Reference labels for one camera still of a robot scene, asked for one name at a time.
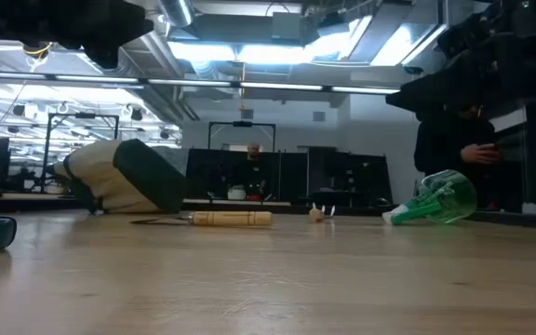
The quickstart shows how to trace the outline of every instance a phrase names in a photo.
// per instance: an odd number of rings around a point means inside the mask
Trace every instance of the black jacket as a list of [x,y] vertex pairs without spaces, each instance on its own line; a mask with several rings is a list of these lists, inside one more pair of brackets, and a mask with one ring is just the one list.
[[495,128],[484,119],[464,120],[455,116],[429,118],[419,126],[415,167],[425,175],[454,169],[468,177],[477,189],[488,166],[465,164],[461,150],[470,144],[495,143]]

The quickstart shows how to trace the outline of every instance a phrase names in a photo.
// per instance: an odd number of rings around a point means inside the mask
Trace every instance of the man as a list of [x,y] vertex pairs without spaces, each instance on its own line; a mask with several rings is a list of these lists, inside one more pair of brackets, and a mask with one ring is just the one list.
[[479,206],[490,205],[494,165],[500,163],[495,128],[471,106],[456,114],[422,120],[415,148],[415,167],[426,176],[445,169],[461,172],[475,186]]
[[248,157],[239,163],[233,171],[232,185],[243,185],[248,199],[261,200],[268,195],[270,187],[270,166],[260,160],[260,145],[248,145]]

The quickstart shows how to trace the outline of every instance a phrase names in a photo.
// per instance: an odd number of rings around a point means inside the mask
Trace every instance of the green plastic bottle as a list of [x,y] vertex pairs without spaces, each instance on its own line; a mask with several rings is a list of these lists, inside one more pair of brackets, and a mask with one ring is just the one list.
[[423,179],[415,198],[382,217],[388,224],[422,218],[451,223],[473,214],[476,204],[471,181],[460,172],[445,170]]

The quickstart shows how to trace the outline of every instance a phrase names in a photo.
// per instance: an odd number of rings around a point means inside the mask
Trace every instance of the desk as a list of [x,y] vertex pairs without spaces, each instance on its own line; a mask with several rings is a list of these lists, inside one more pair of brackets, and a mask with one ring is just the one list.
[[0,334],[536,334],[536,230],[379,218],[270,230],[17,216]]

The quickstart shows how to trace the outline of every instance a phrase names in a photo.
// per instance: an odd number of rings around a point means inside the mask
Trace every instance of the fallen bag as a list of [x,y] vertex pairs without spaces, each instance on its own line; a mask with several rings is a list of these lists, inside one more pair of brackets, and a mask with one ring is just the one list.
[[96,141],[53,166],[69,180],[75,198],[90,212],[177,213],[185,177],[140,140]]

